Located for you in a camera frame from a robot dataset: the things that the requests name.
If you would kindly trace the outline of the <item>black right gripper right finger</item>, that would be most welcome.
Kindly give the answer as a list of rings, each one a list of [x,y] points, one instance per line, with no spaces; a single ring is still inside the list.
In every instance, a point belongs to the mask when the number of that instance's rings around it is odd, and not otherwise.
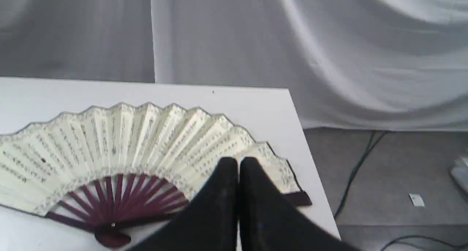
[[[239,168],[239,235],[244,251],[356,250],[297,210],[253,157]]]

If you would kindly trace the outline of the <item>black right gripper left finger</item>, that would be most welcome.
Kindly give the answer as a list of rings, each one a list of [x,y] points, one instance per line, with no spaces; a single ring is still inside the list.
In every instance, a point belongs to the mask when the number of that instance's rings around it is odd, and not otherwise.
[[[231,157],[221,158],[189,205],[131,250],[235,251],[237,186],[238,162]]]

